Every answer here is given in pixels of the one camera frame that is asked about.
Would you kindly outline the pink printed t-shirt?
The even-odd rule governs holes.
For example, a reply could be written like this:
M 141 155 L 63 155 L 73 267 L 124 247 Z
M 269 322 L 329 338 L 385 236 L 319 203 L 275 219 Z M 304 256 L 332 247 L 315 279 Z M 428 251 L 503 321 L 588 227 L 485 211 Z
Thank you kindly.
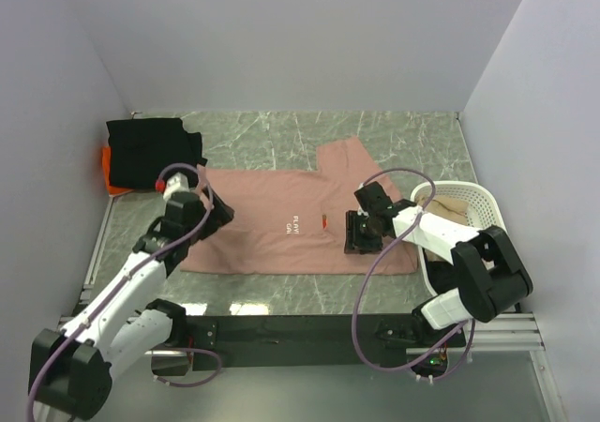
M 344 251 L 354 192 L 380 171 L 356 137 L 321 145 L 315 171 L 228 170 L 205 174 L 234 210 L 232 222 L 195 244 L 180 267 L 209 274 L 357 275 L 372 254 Z

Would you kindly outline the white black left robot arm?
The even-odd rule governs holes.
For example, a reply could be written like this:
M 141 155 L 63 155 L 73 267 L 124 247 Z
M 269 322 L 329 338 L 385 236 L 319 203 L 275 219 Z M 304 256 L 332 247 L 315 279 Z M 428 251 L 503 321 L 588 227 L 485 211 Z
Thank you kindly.
M 83 421 L 106 402 L 114 381 L 146 352 L 164 346 L 187 358 L 219 354 L 197 348 L 186 310 L 149 298 L 188 256 L 190 248 L 232 221 L 233 210 L 212 190 L 170 184 L 165 212 L 137 240 L 104 290 L 57 330 L 44 329 L 31 348 L 26 418 L 37 405 Z

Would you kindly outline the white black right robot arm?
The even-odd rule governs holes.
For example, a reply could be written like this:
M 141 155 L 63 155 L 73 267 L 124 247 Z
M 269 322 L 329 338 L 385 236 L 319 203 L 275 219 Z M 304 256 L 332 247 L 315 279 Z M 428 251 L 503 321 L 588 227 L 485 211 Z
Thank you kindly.
M 488 323 L 533 292 L 533 282 L 503 228 L 461 225 L 412 201 L 394 202 L 377 182 L 354 196 L 360 210 L 346 213 L 346 254 L 383 252 L 383 240 L 390 237 L 451 265 L 454 287 L 403 315 L 400 328 L 381 329 L 384 339 L 431 346 L 445 329 L 470 319 Z

